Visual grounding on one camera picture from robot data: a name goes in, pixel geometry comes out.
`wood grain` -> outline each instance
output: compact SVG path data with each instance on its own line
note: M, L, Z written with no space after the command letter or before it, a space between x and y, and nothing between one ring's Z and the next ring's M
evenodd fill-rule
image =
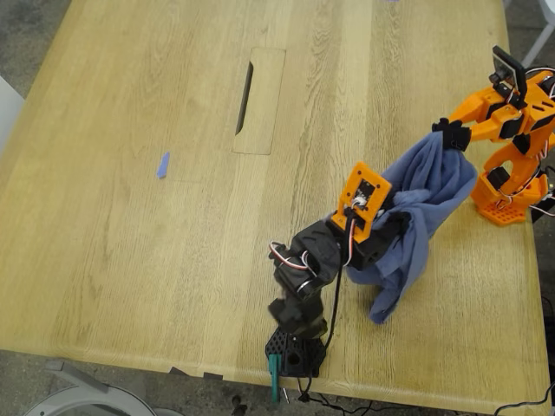
M496 43L497 0L74 0L0 159L0 348L269 384L268 241L483 88ZM287 55L271 153L234 153L258 47ZM315 391L480 413L545 391L530 224L466 201L384 325L375 294L344 281Z
M245 108L239 112L241 128L233 141L235 153L270 154L284 62L283 49L252 49L241 102Z

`blue tape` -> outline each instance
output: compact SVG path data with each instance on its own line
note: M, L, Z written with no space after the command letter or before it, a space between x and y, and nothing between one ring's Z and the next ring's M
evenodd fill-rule
M162 179L166 177L167 172L167 164L170 161L170 152L165 152L164 156L162 156L162 160L160 161L160 166L158 167L158 171L156 172L156 176L158 179Z

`gray floor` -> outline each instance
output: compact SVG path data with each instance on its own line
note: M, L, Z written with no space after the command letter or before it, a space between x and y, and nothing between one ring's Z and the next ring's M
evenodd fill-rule
M49 44L69 5L69 0L0 0L0 75L22 96L29 92ZM535 0L514 0L507 11L511 51L522 59L545 25ZM555 65L555 36L545 45L538 63ZM542 218L534 225L536 249L542 292L555 302L555 221ZM34 355L0 351L0 416L23 415L37 400L56 391L62 383L42 370L45 359ZM141 395L152 406L167 407L184 415L229 415L232 396L240 394L249 407L249 414L260 416L280 414L338 415L318 404L303 404L294 398L291 404L273 406L267 387L238 383L194 379L171 374L156 374L117 367L75 363L75 366L93 374L98 380L125 387ZM336 398L332 402L353 409L366 406L363 400ZM375 403L375 408L386 406ZM402 415L454 415L438 409L409 408L386 410L384 416Z

